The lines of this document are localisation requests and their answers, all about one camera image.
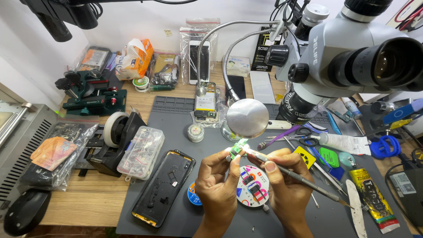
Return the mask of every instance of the metal vent grille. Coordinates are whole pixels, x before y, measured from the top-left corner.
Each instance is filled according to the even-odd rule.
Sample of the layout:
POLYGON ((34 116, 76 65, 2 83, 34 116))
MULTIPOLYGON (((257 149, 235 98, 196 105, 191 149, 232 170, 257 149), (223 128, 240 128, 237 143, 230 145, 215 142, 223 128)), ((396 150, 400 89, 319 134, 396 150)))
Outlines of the metal vent grille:
POLYGON ((25 168, 29 166, 31 154, 40 146, 43 139, 47 136, 47 132, 52 124, 47 120, 43 120, 35 131, 34 135, 30 139, 28 145, 22 151, 22 154, 16 160, 16 163, 12 166, 12 169, 0 184, 0 201, 6 201, 8 194, 12 188, 18 184, 19 178, 24 173, 25 168))

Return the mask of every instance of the hand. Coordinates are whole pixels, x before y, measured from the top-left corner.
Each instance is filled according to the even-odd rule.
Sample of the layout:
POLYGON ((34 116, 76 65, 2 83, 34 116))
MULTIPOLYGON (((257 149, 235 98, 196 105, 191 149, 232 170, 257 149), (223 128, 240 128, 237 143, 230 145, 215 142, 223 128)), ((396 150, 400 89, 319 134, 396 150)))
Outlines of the hand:
POLYGON ((267 155, 270 161, 263 163, 253 155, 248 160, 266 170, 269 178, 269 200, 274 213, 282 223, 288 237, 312 237, 306 222, 305 208, 310 200, 311 188, 282 174, 276 164, 280 164, 302 177, 314 182, 302 157, 290 149, 276 150, 267 155))
POLYGON ((195 180, 195 193, 204 208, 204 217, 194 237, 221 237, 235 215, 236 186, 241 174, 239 161, 245 154, 242 150, 230 163, 226 161, 231 148, 208 156, 201 161, 195 180))

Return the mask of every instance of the black mouse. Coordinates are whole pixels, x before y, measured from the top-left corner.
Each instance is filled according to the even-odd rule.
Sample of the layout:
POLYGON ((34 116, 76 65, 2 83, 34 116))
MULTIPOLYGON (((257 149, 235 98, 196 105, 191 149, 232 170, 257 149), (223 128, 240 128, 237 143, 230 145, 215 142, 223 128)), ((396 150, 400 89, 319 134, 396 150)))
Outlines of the black mouse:
POLYGON ((44 217, 51 191, 31 188, 15 201, 4 218, 4 231, 11 236, 22 236, 32 231, 44 217))

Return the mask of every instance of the white smartphone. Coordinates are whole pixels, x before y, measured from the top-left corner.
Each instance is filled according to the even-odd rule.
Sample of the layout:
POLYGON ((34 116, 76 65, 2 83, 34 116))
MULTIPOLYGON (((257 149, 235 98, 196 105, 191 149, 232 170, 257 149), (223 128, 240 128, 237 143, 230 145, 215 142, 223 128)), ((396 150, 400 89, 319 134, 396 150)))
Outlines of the white smartphone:
MULTIPOLYGON (((190 84, 197 83, 197 55, 200 41, 190 41, 190 84)), ((201 80, 210 82, 210 42, 206 41, 201 48, 201 80)))

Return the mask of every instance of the green circuit board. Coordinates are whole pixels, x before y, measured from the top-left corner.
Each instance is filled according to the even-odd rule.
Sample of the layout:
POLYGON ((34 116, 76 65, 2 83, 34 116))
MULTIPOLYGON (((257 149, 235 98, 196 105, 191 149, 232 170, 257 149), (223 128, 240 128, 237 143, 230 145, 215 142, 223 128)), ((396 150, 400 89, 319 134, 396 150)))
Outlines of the green circuit board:
POLYGON ((234 146, 232 146, 231 151, 229 152, 229 156, 231 160, 235 159, 235 157, 241 152, 244 145, 247 143, 248 139, 241 139, 239 142, 236 142, 234 146))

